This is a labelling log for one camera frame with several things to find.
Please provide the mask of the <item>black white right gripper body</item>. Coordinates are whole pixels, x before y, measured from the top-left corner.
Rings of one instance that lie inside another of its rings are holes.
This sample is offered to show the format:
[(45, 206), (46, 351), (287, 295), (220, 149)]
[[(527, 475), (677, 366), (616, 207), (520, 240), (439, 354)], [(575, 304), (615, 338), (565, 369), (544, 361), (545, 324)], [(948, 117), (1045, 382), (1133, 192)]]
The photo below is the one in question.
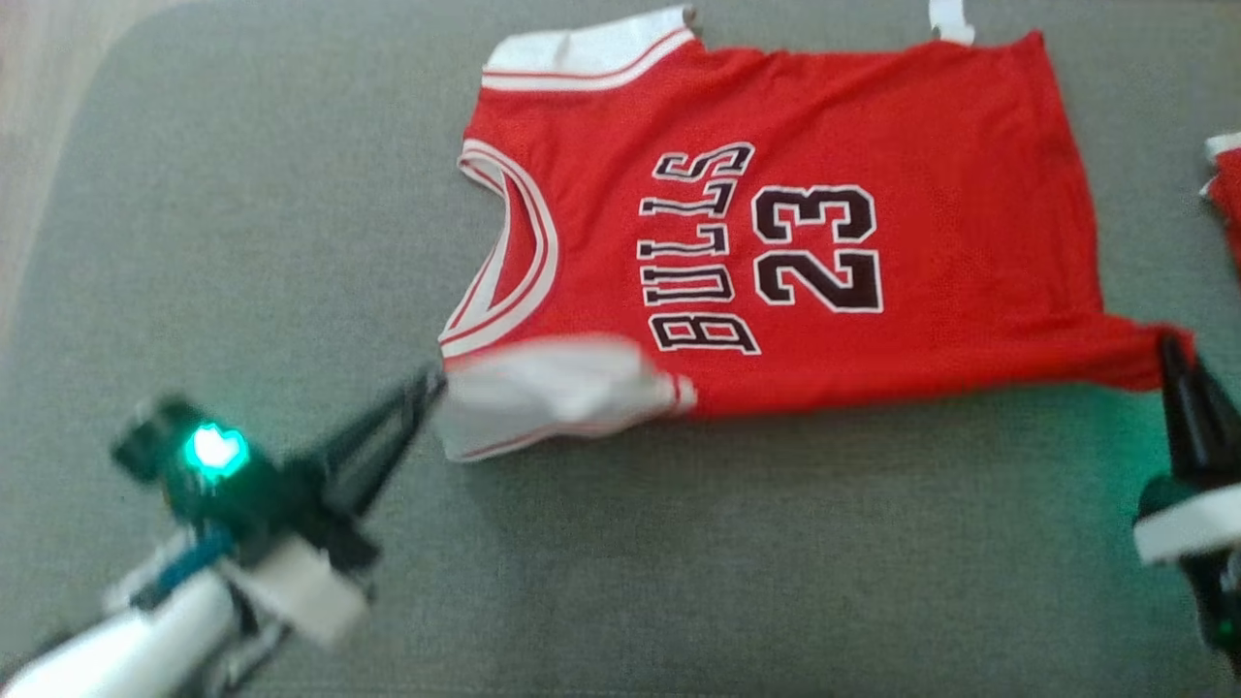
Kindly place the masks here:
[(1139, 496), (1131, 538), (1144, 565), (1231, 551), (1240, 542), (1240, 486), (1201, 491), (1170, 474), (1157, 476)]

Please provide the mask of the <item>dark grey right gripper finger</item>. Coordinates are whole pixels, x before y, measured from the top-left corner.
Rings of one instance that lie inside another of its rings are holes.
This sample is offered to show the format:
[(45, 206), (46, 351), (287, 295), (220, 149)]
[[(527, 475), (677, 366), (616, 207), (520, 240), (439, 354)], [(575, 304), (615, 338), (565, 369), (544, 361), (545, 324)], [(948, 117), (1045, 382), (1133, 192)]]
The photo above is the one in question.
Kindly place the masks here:
[(1214, 428), (1205, 396), (1203, 363), (1185, 353), (1179, 337), (1162, 335), (1162, 412), (1173, 473), (1191, 481), (1206, 472), (1212, 455)]
[(1200, 469), (1211, 482), (1239, 482), (1240, 414), (1227, 389), (1206, 361), (1196, 364), (1198, 431), (1201, 433)]

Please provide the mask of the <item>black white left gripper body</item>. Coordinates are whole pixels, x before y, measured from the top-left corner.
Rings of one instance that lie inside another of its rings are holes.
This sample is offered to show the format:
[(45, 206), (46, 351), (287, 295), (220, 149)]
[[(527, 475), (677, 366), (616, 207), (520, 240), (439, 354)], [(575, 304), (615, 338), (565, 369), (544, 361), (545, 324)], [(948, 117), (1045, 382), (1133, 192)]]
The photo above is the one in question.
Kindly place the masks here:
[(360, 520), (381, 488), (361, 471), (315, 483), (305, 472), (251, 465), (240, 488), (251, 520), (227, 561), (230, 582), (310, 645), (341, 645), (369, 614), (361, 578), (379, 545)]

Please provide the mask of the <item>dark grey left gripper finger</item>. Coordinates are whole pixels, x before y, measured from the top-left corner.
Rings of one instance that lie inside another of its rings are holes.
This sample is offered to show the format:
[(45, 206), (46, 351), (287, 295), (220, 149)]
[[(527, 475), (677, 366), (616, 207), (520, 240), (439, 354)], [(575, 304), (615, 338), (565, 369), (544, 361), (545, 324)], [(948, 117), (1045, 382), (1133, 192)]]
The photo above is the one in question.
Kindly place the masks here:
[(444, 390), (442, 384), (400, 384), (329, 437), (329, 504), (365, 515), (398, 472)]
[(398, 467), (446, 388), (438, 366), (423, 366), (367, 409), (294, 455), (294, 472), (314, 483), (362, 483)]

